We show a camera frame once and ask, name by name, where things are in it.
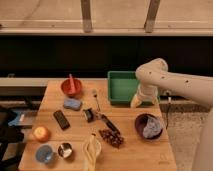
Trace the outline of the yellow-tipped gripper finger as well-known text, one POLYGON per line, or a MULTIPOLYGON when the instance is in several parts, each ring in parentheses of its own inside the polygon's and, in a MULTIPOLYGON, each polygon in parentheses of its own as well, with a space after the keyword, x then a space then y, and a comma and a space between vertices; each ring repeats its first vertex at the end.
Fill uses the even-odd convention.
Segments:
POLYGON ((142 101, 137 96, 134 96, 131 100, 130 107, 137 108, 141 104, 142 104, 142 101))

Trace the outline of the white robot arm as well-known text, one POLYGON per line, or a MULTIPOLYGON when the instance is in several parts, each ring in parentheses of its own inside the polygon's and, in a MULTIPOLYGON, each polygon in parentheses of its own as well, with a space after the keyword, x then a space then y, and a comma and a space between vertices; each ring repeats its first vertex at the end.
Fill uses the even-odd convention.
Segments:
POLYGON ((138 107, 146 99, 153 101, 158 87, 210 108, 201 131, 192 171, 213 171, 213 77, 169 72, 168 64, 162 58, 140 65, 135 76, 140 84, 131 100, 132 108, 138 107))

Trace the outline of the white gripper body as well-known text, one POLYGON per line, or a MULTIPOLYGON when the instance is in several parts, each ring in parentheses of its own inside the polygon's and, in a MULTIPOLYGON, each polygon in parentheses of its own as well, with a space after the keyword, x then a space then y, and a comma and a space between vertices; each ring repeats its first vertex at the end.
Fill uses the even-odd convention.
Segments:
POLYGON ((144 102, 153 102, 158 96, 158 89, 156 86, 152 85, 143 85, 138 86, 136 97, 139 101, 144 102))

